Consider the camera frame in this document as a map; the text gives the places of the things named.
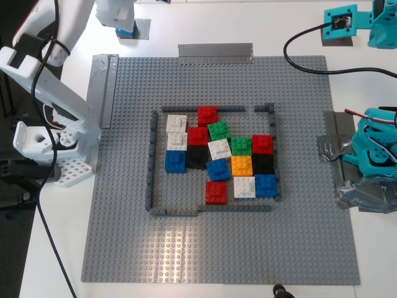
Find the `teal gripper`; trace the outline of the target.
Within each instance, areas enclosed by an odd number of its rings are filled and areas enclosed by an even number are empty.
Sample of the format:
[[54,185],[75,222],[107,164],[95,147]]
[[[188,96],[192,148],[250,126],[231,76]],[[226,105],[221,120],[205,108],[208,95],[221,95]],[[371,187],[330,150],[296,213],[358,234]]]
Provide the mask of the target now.
[[396,1],[373,1],[368,46],[396,48]]

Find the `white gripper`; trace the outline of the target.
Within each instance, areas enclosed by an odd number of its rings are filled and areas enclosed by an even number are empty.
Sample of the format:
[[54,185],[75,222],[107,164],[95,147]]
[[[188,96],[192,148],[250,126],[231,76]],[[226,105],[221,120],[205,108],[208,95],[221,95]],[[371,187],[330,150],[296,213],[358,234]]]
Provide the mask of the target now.
[[104,27],[133,30],[135,1],[96,0],[96,17]]

